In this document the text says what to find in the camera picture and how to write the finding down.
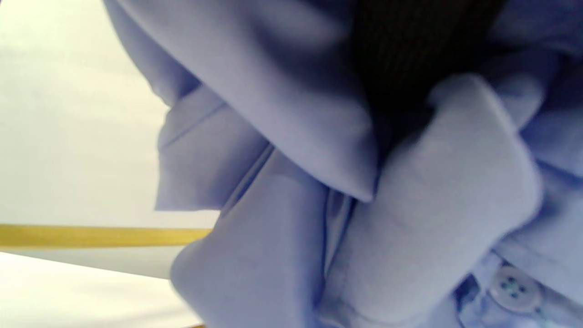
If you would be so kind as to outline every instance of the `wrinkled fabric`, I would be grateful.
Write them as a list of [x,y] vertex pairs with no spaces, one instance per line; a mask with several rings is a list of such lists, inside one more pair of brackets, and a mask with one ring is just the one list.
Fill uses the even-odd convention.
[[209,327],[518,327],[472,308],[502,261],[583,304],[583,1],[510,0],[380,168],[352,2],[106,4],[172,107],[158,209],[222,211],[172,270]]
[[487,83],[455,77],[433,97],[433,122],[387,160],[326,278],[321,314],[337,327],[415,327],[538,209],[538,173]]
[[373,126],[346,58],[350,2],[118,3],[299,167],[334,189],[372,199]]

